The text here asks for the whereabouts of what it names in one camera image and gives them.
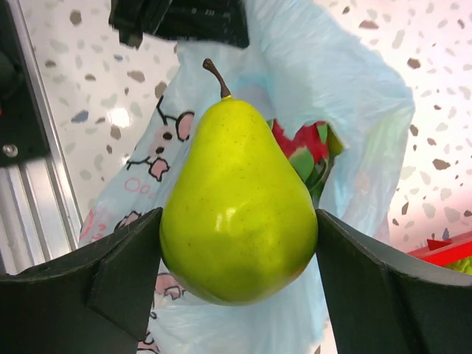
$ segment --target brown stem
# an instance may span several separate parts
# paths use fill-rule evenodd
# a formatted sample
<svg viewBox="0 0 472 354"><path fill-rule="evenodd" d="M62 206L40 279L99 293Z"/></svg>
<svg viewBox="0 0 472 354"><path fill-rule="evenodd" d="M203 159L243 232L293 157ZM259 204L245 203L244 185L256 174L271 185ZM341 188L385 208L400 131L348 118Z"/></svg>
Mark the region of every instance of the brown stem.
<svg viewBox="0 0 472 354"><path fill-rule="evenodd" d="M228 86L226 86L226 84L224 83L220 72L216 69L216 66L211 59L207 58L204 60L203 68L214 74L214 76L216 76L216 78L218 79L218 82L221 86L221 98L231 96L231 92L229 91Z"/></svg>

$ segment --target speckled table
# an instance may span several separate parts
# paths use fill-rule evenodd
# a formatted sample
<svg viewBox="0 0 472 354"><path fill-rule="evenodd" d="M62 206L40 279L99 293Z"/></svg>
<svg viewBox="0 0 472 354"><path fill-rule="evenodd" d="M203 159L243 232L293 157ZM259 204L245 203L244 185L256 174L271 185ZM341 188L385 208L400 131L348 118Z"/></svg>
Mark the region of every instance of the speckled table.
<svg viewBox="0 0 472 354"><path fill-rule="evenodd" d="M389 212L392 243L472 225L472 1L318 0L379 51L417 113ZM109 0L21 0L82 216L123 166L178 68L174 43L119 45Z"/></svg>

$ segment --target plastic bag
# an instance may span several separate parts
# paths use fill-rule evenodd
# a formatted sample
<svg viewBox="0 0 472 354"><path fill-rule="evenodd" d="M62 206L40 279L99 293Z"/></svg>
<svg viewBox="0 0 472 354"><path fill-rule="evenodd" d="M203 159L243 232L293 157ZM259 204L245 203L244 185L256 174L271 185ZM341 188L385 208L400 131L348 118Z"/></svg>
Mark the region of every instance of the plastic bag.
<svg viewBox="0 0 472 354"><path fill-rule="evenodd" d="M179 43L181 67L128 163L90 211L80 245L163 207L186 159L192 132L219 101L211 58L236 98L277 118L288 136L323 120L345 146L319 207L359 231L386 237L414 113L411 91L311 0L246 0L251 45ZM159 271L147 339L161 354L310 354L327 318L316 258L273 297L246 307L207 304Z"/></svg>

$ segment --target speckled white surface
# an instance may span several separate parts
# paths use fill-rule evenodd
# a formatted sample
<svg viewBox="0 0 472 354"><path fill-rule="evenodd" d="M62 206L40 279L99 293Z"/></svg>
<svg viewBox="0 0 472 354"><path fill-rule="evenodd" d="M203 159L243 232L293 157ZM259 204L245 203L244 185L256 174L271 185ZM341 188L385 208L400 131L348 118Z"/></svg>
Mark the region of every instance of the speckled white surface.
<svg viewBox="0 0 472 354"><path fill-rule="evenodd" d="M139 51L120 46L109 0L20 2L84 217L175 74L175 44L146 38ZM318 3L414 90L417 113L389 213L394 246L409 251L427 237L471 230L472 2ZM321 353L331 348L323 344Z"/></svg>

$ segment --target green pear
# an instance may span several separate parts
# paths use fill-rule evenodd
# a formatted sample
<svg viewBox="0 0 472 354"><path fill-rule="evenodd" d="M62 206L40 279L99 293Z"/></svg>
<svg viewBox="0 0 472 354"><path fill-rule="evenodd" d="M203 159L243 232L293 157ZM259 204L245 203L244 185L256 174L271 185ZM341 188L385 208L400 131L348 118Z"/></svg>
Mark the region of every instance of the green pear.
<svg viewBox="0 0 472 354"><path fill-rule="evenodd" d="M232 98L202 116L162 215L164 264L190 293L247 305L294 281L315 252L310 193L261 114Z"/></svg>

